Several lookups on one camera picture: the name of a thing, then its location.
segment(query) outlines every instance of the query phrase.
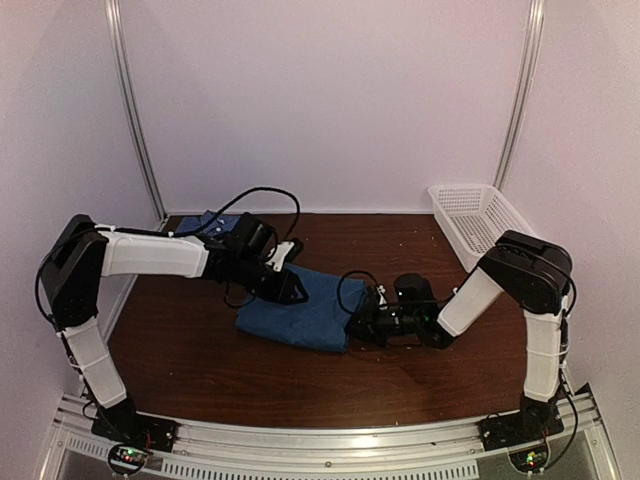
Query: robotic arm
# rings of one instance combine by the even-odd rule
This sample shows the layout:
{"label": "robotic arm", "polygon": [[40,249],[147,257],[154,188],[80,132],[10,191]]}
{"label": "robotic arm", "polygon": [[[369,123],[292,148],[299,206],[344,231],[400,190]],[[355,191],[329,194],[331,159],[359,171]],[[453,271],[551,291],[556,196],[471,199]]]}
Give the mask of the robotic arm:
{"label": "robotic arm", "polygon": [[69,358],[96,400],[95,434],[170,451],[175,423],[136,412],[100,334],[96,302],[101,277],[120,274],[179,275],[233,282],[264,300],[285,305],[309,298],[296,274],[283,267],[301,251],[298,239],[264,255],[274,229],[243,214],[228,233],[209,238],[96,225],[76,215],[41,269],[51,306],[49,319]]}
{"label": "robotic arm", "polygon": [[397,304],[381,303],[375,288],[350,320],[348,332],[384,346],[390,336],[416,334],[433,348],[447,348],[502,293],[523,309],[527,322],[527,375],[520,412],[483,422],[486,449],[538,440],[562,431],[553,413],[559,371],[568,346],[566,322],[572,261],[557,245],[506,232],[440,309],[429,281],[418,274],[396,279]]}

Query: white wall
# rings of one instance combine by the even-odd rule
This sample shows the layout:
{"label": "white wall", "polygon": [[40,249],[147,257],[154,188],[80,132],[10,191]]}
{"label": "white wall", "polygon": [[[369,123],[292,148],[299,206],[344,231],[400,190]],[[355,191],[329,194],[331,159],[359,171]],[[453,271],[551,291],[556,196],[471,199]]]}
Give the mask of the white wall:
{"label": "white wall", "polygon": [[[493,180],[529,2],[123,2],[145,135],[170,211],[268,184],[306,211],[424,211]],[[290,209],[263,195],[245,203]]]}
{"label": "white wall", "polygon": [[547,2],[505,193],[575,260],[571,370],[590,381],[624,478],[640,478],[640,5]]}
{"label": "white wall", "polygon": [[[69,218],[152,227],[101,0],[0,7],[0,477],[33,478],[76,377],[37,313],[33,279]],[[108,317],[123,279],[104,282]]]}

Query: brown wooden tabletop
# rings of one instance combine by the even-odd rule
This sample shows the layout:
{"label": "brown wooden tabletop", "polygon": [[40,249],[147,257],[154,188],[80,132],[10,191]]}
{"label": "brown wooden tabletop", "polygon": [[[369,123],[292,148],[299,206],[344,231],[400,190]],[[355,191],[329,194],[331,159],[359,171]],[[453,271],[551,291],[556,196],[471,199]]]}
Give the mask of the brown wooden tabletop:
{"label": "brown wooden tabletop", "polygon": [[[291,220],[263,218],[281,232]],[[430,215],[303,214],[295,235],[305,243],[298,265],[369,270],[388,292],[397,276],[417,272],[445,298],[466,275]],[[240,300],[239,287],[232,291]],[[518,408],[526,330],[505,296],[447,350],[352,341],[348,353],[332,354],[237,331],[223,294],[211,281],[138,278],[110,347],[139,410],[261,427],[364,427]]]}

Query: white plastic basket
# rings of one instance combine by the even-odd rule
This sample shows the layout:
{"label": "white plastic basket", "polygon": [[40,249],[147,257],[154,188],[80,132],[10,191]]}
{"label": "white plastic basket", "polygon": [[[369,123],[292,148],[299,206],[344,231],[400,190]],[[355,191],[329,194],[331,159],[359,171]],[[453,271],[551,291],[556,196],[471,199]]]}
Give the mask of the white plastic basket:
{"label": "white plastic basket", "polygon": [[507,230],[535,235],[518,211],[491,185],[429,188],[436,221],[467,272]]}

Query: blue cloth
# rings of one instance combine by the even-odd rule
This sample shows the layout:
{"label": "blue cloth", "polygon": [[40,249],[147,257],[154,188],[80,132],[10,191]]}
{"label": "blue cloth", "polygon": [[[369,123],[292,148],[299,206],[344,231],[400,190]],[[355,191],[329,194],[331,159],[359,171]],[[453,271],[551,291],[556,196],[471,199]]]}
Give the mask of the blue cloth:
{"label": "blue cloth", "polygon": [[[309,293],[309,301],[280,305],[249,298],[238,311],[236,328],[246,333],[327,352],[344,352],[348,338],[344,327],[350,315],[340,309],[336,288],[340,277],[314,272],[288,264]],[[346,279],[341,288],[342,302],[356,310],[366,297],[364,280]]]}
{"label": "blue cloth", "polygon": [[[195,230],[208,222],[213,215],[214,212],[207,210],[200,217],[185,217],[180,222],[180,225],[178,225],[178,228],[176,228],[176,233]],[[200,234],[215,237],[221,233],[228,232],[236,226],[239,218],[238,215],[220,215],[215,222],[209,225],[203,232],[200,232]]]}

